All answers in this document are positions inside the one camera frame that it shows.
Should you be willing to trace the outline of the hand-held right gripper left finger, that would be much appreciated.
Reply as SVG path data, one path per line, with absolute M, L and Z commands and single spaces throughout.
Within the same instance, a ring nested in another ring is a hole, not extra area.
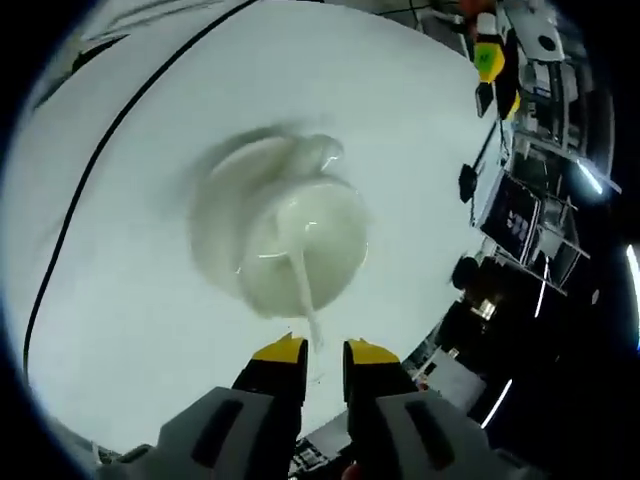
M 100 467 L 100 479 L 285 479 L 301 430 L 306 341 L 287 334 L 253 354 L 141 445 Z

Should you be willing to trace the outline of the person's left hand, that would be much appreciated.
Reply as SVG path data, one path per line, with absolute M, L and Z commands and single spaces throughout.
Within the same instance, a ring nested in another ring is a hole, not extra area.
M 475 17 L 481 13 L 494 13 L 495 0 L 459 0 L 459 8 L 467 18 Z

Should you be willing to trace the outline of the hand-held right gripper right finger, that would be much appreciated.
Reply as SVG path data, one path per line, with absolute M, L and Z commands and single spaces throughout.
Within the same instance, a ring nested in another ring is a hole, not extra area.
M 538 479 L 493 448 L 484 429 L 438 392 L 420 390 L 389 350 L 343 344 L 343 392 L 353 454 L 366 479 Z

